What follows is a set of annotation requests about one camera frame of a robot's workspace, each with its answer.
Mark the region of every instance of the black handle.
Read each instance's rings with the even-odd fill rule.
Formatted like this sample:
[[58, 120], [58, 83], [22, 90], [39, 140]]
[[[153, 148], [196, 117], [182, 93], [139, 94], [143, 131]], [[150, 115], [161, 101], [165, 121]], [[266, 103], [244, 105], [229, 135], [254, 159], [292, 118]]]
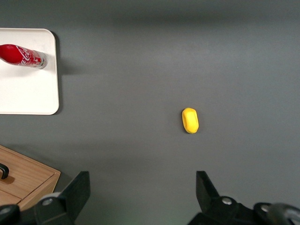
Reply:
[[294, 221], [300, 222], [300, 209], [291, 205], [276, 203], [269, 207], [267, 217], [272, 225], [293, 225]]
[[6, 165], [0, 163], [0, 170], [3, 172], [1, 179], [4, 180], [8, 177], [9, 169]]

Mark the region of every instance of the yellow object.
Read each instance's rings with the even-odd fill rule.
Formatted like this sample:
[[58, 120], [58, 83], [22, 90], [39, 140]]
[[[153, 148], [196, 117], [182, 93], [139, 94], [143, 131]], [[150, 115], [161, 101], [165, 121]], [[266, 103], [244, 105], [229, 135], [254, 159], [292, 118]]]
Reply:
[[190, 133], [194, 134], [197, 132], [199, 128], [199, 122], [197, 117], [197, 112], [195, 109], [186, 108], [182, 111], [182, 121], [185, 130]]

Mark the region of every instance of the drawer handle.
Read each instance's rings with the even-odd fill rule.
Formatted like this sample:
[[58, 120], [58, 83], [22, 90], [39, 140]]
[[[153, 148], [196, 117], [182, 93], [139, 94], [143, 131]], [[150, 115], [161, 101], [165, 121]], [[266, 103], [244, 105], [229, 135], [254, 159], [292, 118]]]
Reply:
[[6, 165], [0, 163], [0, 170], [3, 172], [1, 179], [4, 180], [8, 177], [9, 169]]

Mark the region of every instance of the white plastic tray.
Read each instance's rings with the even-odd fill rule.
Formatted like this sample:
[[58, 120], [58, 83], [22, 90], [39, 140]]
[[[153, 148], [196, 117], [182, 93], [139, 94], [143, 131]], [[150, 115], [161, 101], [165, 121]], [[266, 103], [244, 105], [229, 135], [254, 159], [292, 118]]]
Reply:
[[48, 64], [36, 69], [0, 60], [0, 114], [54, 114], [59, 108], [54, 35], [45, 29], [0, 28], [3, 44], [44, 52]]

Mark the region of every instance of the screw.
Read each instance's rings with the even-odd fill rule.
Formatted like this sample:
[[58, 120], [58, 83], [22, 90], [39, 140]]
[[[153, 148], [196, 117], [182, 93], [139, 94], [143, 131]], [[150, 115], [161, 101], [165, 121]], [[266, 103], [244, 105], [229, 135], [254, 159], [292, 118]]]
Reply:
[[50, 205], [53, 202], [52, 198], [46, 199], [42, 202], [43, 206]]
[[268, 212], [269, 211], [269, 207], [267, 205], [262, 205], [261, 206], [262, 211], [264, 212]]
[[223, 198], [222, 199], [222, 202], [225, 204], [225, 205], [231, 205], [232, 204], [232, 201], [230, 198]]
[[0, 211], [0, 215], [8, 213], [8, 212], [10, 212], [10, 210], [11, 210], [10, 208], [4, 208]]

